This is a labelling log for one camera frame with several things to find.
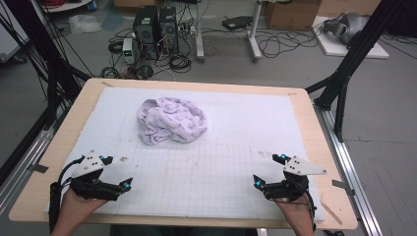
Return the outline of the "thin wooden strip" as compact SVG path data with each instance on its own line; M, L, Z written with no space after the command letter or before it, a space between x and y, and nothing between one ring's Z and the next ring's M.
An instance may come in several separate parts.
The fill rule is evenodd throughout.
M337 222L339 225L342 225L343 222L342 220L335 214L335 212L323 201L321 201L322 207L324 208L324 210L331 216L331 218Z

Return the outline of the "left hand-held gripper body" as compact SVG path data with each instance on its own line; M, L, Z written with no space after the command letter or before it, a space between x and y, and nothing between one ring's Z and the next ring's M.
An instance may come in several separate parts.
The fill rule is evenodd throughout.
M119 186L99 180L105 166L100 155L91 151L71 174L71 189L77 196L88 199L116 201L120 196Z

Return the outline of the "white round table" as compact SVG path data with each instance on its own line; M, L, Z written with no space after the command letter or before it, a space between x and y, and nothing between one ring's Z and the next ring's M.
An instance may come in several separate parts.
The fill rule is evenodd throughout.
M41 5L41 8L47 12L51 12L51 13L56 13L56 12L64 12L64 11L69 11L69 10L73 10L73 9L77 9L83 6L86 6L87 4L89 4L90 2L93 2L94 0L81 0L80 2L76 2L76 3L69 3L66 2L60 6L45 6L45 5Z

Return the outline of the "clear plastic bag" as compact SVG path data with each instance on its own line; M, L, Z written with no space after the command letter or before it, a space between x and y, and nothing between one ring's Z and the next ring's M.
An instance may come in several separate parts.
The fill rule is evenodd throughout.
M76 15L69 18L72 34L93 33L101 30L101 24L95 16Z

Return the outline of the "black flat device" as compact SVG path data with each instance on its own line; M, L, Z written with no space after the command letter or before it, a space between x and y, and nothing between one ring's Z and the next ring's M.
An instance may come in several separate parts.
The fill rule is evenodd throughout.
M222 25L228 30L244 29L252 24L253 18L249 16L239 16L222 21Z

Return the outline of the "white power supply box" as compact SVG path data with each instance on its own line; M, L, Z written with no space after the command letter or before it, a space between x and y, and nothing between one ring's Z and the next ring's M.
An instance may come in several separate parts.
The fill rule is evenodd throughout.
M133 65L135 63L135 54L132 38L123 39L122 53L124 55L124 60L126 64Z

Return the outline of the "large black computer tower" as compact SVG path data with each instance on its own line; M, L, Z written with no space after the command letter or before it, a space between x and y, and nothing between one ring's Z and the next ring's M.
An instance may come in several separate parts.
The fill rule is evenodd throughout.
M154 5L141 5L137 11L133 29L140 54L145 59L155 59L155 44L159 41L157 8Z

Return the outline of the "lavender cat print towel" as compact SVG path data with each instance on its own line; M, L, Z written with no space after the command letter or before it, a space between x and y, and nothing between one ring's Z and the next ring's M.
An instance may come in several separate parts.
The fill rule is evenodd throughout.
M177 97L147 99L137 117L141 139L149 146L165 140L191 143L208 128L205 112L196 103Z

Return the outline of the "black metal frame stand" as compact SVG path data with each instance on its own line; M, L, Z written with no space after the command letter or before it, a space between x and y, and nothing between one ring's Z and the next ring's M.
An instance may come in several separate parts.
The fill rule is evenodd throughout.
M332 103L337 100L333 131L341 143L343 143L342 127L349 81L388 25L410 1L381 0L337 69L329 77L306 88L307 93L323 89L321 95L314 100L322 110L329 111Z
M31 0L0 0L0 9L7 7L5 14L0 13L0 25L18 43L30 59L37 76L47 83L47 108L44 112L45 126L50 127L59 120L58 108L72 105L81 92L80 81L86 82L90 75L71 65L60 53L56 43L42 23ZM24 43L9 16L12 15L30 43L37 52L38 58Z

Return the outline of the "grey rounded device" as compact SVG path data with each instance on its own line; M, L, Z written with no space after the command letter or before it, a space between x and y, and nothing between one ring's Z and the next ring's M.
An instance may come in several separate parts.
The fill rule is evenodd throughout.
M341 42L348 44L367 23L368 19L358 13L341 13L334 19L326 20L322 26L322 32L330 32Z

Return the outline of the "person's dark clothing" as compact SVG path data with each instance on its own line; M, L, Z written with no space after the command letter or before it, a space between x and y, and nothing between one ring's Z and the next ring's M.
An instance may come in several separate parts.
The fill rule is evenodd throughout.
M258 233L256 229L245 228L112 225L110 236L258 236Z

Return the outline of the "brown cardboard box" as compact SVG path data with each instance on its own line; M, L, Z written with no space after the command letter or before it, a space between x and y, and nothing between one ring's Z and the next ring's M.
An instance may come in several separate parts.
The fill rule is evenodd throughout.
M271 30L310 30L322 2L323 0L268 2L265 14L266 24Z

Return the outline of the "white desk leg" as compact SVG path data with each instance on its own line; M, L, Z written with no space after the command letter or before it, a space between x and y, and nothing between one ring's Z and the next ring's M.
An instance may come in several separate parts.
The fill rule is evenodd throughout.
M196 55L200 63L205 62L205 52L202 36L202 0L196 0Z
M252 49L254 61L258 61L262 58L262 54L261 54L259 45L257 44L257 41L256 41L256 32L257 32L257 27L258 27L258 22L259 22L259 17L260 17L260 14L261 14L261 10L262 10L262 1L261 0L256 0L255 9L254 9L254 16L253 16L253 20L252 20L252 27L248 31L248 41L249 41L251 49Z

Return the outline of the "person's left hand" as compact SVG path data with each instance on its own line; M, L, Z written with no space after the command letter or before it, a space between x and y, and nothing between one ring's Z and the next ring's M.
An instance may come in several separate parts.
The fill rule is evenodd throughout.
M106 200L86 200L75 194L72 189L69 189L63 197L63 203L61 205L60 217L65 221L86 220L93 212L98 208L107 204Z

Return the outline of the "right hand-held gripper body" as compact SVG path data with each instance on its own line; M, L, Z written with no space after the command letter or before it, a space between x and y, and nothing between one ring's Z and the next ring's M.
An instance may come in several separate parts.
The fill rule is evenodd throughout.
M325 175L327 173L321 166L297 156L290 157L287 164L282 166L284 179L279 183L265 184L264 196L268 200L281 198L286 198L289 201L297 200L309 189L308 175Z

